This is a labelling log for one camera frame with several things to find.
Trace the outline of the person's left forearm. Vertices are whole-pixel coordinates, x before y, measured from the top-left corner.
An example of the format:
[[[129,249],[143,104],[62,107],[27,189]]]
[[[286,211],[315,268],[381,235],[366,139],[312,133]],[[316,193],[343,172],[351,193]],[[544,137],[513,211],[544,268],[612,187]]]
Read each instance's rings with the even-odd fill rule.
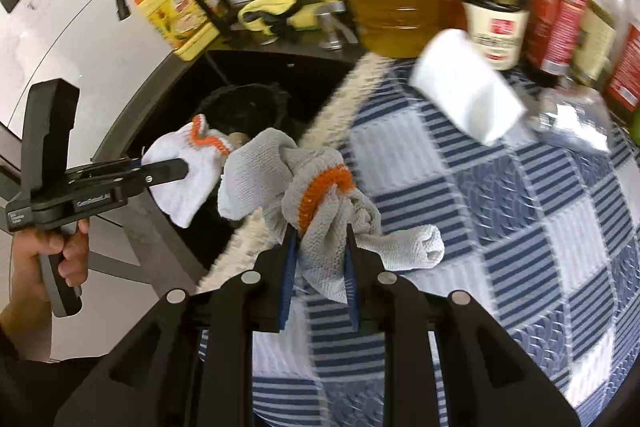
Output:
[[[52,309],[42,291],[12,297],[1,312],[1,328],[22,359],[51,360]]]

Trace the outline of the person's left hand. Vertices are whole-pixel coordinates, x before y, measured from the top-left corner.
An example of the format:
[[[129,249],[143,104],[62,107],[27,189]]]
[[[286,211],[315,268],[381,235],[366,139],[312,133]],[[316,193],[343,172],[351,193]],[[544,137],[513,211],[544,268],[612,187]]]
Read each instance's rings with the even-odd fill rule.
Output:
[[[42,280],[39,256],[62,256],[58,265],[67,286],[81,286],[88,277],[89,221],[76,223],[74,234],[63,235],[53,231],[38,231],[34,228],[13,235],[11,248],[11,303],[26,300],[48,301]]]

